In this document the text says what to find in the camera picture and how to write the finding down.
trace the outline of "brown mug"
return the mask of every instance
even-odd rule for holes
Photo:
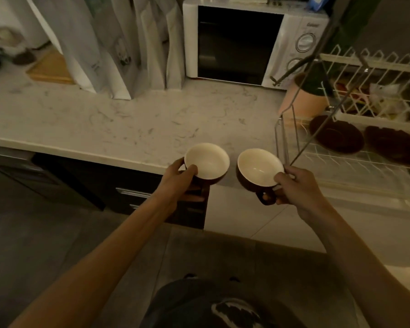
[[[230,157],[220,146],[200,143],[189,148],[184,164],[187,168],[192,164],[197,166],[198,173],[193,177],[193,184],[210,186],[226,175],[230,167]]]
[[[238,181],[247,191],[255,192],[263,205],[272,205],[276,202],[273,188],[277,183],[273,178],[279,172],[284,172],[281,161],[264,149],[247,149],[238,156]],[[264,194],[267,194],[268,200],[263,199]]]

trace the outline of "pink plant pot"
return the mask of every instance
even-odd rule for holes
[[[285,94],[281,106],[279,107],[278,115],[281,115],[288,109],[284,115],[293,118],[293,112],[290,108],[290,104],[292,103],[296,91],[302,84],[305,76],[305,73],[295,76],[289,89],[287,90],[287,93]],[[303,89],[299,90],[298,95],[293,102],[293,109],[295,110],[296,118],[313,118],[322,113],[327,106],[328,100],[326,97],[308,93]]]

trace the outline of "dark cabinet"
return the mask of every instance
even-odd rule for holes
[[[38,154],[38,160],[43,160],[44,165],[56,166],[54,169],[58,173],[61,169],[65,170],[79,182],[79,186],[97,196],[109,209],[126,215],[131,214],[156,190],[162,178],[161,175],[143,171],[47,154]],[[166,222],[203,229],[208,192],[197,190],[192,193],[204,195],[205,202],[180,202]]]

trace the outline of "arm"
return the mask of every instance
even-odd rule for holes
[[[279,173],[277,204],[291,203],[314,230],[341,271],[372,328],[410,327],[410,291],[399,283],[324,198],[310,171],[286,167]]]
[[[197,167],[178,172],[183,159],[167,168],[157,190],[107,239],[45,290],[11,324],[12,328],[88,327],[155,229],[175,211]]]

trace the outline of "hand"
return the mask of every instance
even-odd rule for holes
[[[282,188],[275,191],[276,203],[295,205],[299,216],[313,226],[328,213],[335,212],[333,206],[323,196],[311,171],[292,166],[285,166],[288,174],[295,176],[292,179],[285,173],[278,173],[274,180]]]
[[[197,174],[197,166],[192,164],[186,171],[179,171],[184,164],[184,158],[173,162],[161,179],[158,188],[153,193],[154,197],[160,198],[168,206],[168,215],[176,210],[178,201],[202,202],[203,197],[186,194],[186,191],[199,190],[200,187],[192,185],[191,180]]]

